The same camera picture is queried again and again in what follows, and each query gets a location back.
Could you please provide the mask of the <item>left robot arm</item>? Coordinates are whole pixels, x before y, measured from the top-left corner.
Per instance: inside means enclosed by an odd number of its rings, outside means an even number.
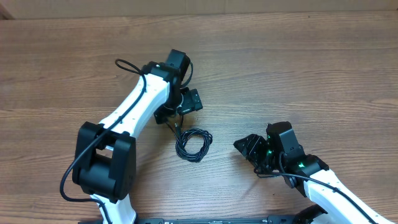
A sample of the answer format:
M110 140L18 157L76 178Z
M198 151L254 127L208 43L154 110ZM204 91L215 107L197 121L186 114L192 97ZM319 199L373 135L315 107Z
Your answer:
M193 69L186 53L171 50L165 62L142 68L124 67L139 81L125 100L98 124L85 122L79 129L75 159L67 170L72 181L99 207L99 223L135 223L129 192L136 176L136 139L154 117L157 124L169 117L203 108L196 89L184 79Z

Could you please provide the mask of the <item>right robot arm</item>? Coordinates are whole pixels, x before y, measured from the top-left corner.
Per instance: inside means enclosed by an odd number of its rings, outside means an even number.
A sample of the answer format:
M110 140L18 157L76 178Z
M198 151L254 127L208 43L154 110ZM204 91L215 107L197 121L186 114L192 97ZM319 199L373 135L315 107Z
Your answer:
M306 154L288 121L268 124L266 136L250 134L233 146L261 179L283 177L314 204L292 223L389 223L350 191L318 156Z

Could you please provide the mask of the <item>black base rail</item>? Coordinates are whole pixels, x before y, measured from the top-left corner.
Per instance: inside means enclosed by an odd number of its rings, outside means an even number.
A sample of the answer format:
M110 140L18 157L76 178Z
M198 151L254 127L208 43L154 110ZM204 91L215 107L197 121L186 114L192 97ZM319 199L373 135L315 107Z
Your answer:
M262 218L204 218L204 219L163 219L138 218L136 224L293 224L295 215L269 215Z

